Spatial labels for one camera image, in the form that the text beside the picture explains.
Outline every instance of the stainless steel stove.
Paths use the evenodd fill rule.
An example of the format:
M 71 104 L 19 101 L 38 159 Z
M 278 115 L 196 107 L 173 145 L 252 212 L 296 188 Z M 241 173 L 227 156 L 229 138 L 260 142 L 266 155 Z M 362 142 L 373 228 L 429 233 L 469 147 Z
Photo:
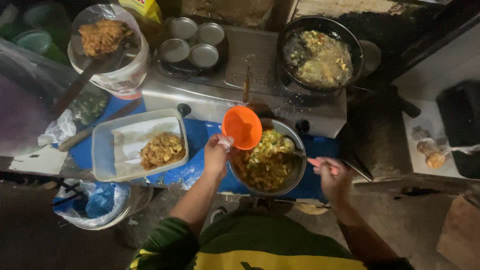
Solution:
M 228 38 L 228 61 L 202 77 L 179 78 L 151 66 L 142 86 L 148 111 L 189 107 L 190 119 L 221 123 L 225 112 L 242 102 L 243 81 L 250 65 L 248 106 L 259 117 L 277 118 L 310 135 L 335 137 L 347 119 L 345 91 L 336 98 L 312 96 L 309 91 L 281 83 L 277 76 L 278 33 L 223 25 Z

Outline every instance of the white plastic bucket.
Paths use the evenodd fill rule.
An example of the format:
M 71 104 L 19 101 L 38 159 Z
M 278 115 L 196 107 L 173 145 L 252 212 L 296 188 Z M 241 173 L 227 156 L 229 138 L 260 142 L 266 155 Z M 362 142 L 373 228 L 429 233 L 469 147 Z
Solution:
M 135 99 L 142 96 L 142 91 L 139 85 L 145 79 L 148 71 L 148 62 L 150 60 L 150 51 L 148 43 L 143 34 L 142 46 L 137 57 L 127 66 L 110 73 L 95 74 L 90 79 L 90 82 L 105 89 L 112 95 L 121 99 Z M 73 68 L 82 73 L 83 70 L 78 68 L 72 61 L 74 58 L 72 43 L 68 44 L 68 59 Z
M 150 186 L 137 186 L 132 185 L 130 186 L 130 195 L 128 197 L 128 201 L 123 206 L 123 211 L 118 215 L 114 220 L 110 223 L 103 225 L 98 228 L 87 229 L 91 231 L 99 231 L 106 228 L 109 228 L 113 225 L 120 223 L 124 218 L 135 214 L 136 212 L 144 209 L 148 203 L 152 200 L 153 197 L 153 187 Z

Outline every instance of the metal bowl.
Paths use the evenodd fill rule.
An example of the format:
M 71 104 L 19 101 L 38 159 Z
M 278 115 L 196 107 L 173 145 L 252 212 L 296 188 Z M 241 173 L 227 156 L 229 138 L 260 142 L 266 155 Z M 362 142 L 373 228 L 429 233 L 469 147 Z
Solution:
M 260 122 L 262 123 L 262 128 L 263 130 L 267 129 L 275 129 L 281 134 L 285 135 L 286 137 L 290 138 L 294 143 L 295 143 L 295 148 L 300 149 L 303 154 L 305 153 L 305 146 L 303 146 L 303 142 L 301 141 L 300 137 L 297 135 L 297 133 L 287 126 L 286 124 L 274 120 L 274 119 L 268 119 L 268 118 L 262 118 L 260 119 Z M 289 192 L 292 190 L 294 187 L 298 185 L 300 182 L 301 178 L 303 177 L 303 173 L 305 172 L 305 167 L 307 166 L 307 160 L 302 159 L 301 157 L 294 157 L 294 172 L 292 173 L 291 177 L 286 179 L 283 184 L 275 190 L 272 191 L 260 191 L 256 190 L 250 186 L 248 186 L 239 176 L 237 173 L 237 170 L 235 166 L 229 162 L 230 169 L 233 172 L 233 175 L 242 183 L 244 184 L 247 189 L 252 193 L 253 195 L 258 195 L 258 196 L 263 196 L 263 197 L 276 197 L 280 195 L 284 195 L 285 193 Z

